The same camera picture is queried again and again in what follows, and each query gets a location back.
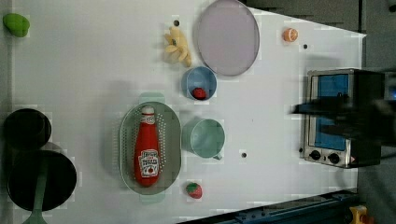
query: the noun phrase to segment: black pot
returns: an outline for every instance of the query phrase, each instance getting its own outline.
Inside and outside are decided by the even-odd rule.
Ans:
[[[6,141],[16,149],[39,149],[50,140],[49,119],[34,109],[13,112],[6,118],[4,128]]]
[[[76,186],[76,168],[65,155],[48,150],[19,153],[8,177],[7,189],[11,200],[25,210],[33,210],[35,186],[43,160],[46,160],[48,165],[43,211],[64,203]]]

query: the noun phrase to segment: ketchup label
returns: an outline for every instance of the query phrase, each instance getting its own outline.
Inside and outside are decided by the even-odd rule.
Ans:
[[[139,163],[142,177],[158,175],[160,160],[157,150],[147,149],[142,151],[141,155],[139,156]]]
[[[145,115],[142,117],[140,122],[147,123],[147,124],[154,124],[155,123],[154,115]]]

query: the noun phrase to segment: pan handle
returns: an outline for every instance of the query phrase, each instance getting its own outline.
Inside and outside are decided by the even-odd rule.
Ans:
[[[139,96],[139,104],[145,102],[159,102],[165,104],[165,97],[159,92],[143,92]]]

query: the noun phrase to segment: light blue mug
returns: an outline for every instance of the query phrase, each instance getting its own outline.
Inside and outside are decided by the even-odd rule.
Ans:
[[[221,160],[225,142],[224,129],[213,119],[194,119],[182,130],[182,146],[202,158]]]

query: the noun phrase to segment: purple plate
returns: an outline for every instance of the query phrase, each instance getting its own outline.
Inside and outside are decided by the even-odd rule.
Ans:
[[[260,33],[250,10],[236,0],[219,0],[202,15],[198,50],[217,74],[237,76],[256,60]]]

